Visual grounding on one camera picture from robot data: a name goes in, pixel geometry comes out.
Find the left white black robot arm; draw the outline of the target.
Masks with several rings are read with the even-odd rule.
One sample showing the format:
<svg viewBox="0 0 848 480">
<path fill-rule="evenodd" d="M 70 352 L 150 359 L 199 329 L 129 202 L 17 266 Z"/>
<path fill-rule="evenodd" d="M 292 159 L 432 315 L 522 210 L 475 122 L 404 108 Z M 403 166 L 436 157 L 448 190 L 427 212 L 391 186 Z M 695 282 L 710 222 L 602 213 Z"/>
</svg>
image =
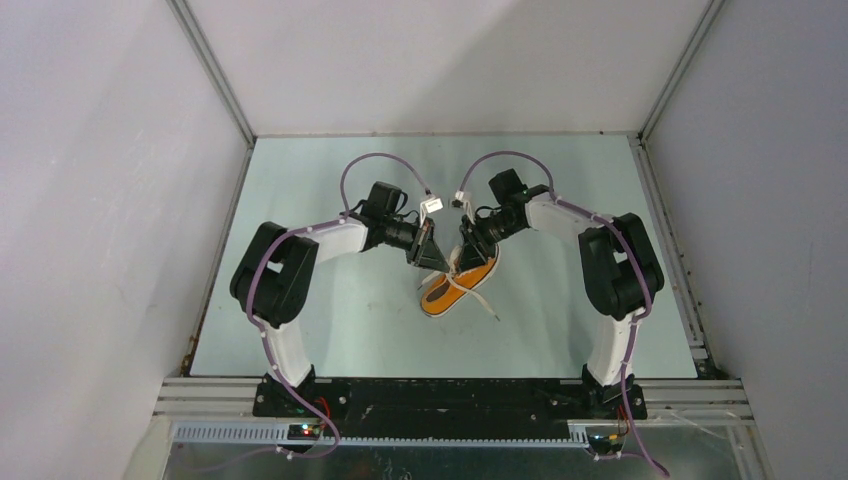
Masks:
<svg viewBox="0 0 848 480">
<path fill-rule="evenodd" d="M 317 265 L 387 245 L 403 251 L 411 266 L 436 272 L 449 269 L 434 240 L 434 222 L 422 213 L 409 220 L 400 212 L 407 198 L 400 188 L 376 182 L 347 217 L 292 230 L 270 221 L 257 228 L 229 292 L 260 332 L 269 373 L 282 384 L 277 402 L 290 415 L 304 416 L 316 403 L 315 388 L 304 382 L 314 367 L 297 317 Z"/>
</svg>

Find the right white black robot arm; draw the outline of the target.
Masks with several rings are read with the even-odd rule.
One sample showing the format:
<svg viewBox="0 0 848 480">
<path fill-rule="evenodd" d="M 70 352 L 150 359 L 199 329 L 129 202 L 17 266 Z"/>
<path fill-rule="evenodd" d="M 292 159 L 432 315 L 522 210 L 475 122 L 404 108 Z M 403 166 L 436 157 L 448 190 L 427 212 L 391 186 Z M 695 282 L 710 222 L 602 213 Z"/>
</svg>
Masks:
<svg viewBox="0 0 848 480">
<path fill-rule="evenodd" d="M 483 266 L 496 257 L 500 242 L 528 229 L 574 243 L 588 300 L 605 318 L 586 363 L 594 383 L 583 388 L 581 402 L 593 417 L 610 416 L 622 403 L 616 384 L 631 373 L 639 323 L 664 286 L 644 223 L 631 213 L 594 213 L 565 201 L 547 185 L 529 187 L 513 169 L 497 174 L 489 186 L 497 205 L 487 216 L 476 213 L 466 191 L 454 195 L 454 206 L 464 211 L 456 270 Z"/>
</svg>

